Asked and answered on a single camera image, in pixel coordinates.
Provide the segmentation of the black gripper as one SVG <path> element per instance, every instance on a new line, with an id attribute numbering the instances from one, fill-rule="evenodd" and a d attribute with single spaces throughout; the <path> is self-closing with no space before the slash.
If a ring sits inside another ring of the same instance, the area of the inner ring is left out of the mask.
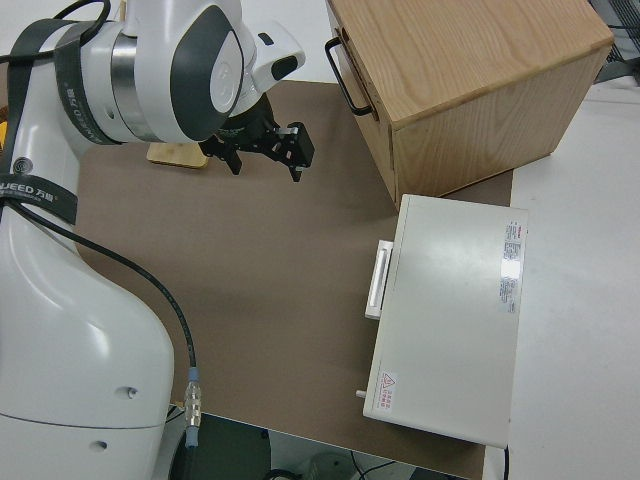
<path id="1" fill-rule="evenodd" d="M 239 175 L 242 161 L 238 151 L 259 153 L 288 167 L 294 183 L 304 168 L 312 164 L 315 148 L 302 122 L 281 127 L 274 119 L 267 97 L 247 111 L 229 117 L 222 127 L 202 143 L 202 153 L 225 162 L 233 175 Z"/>

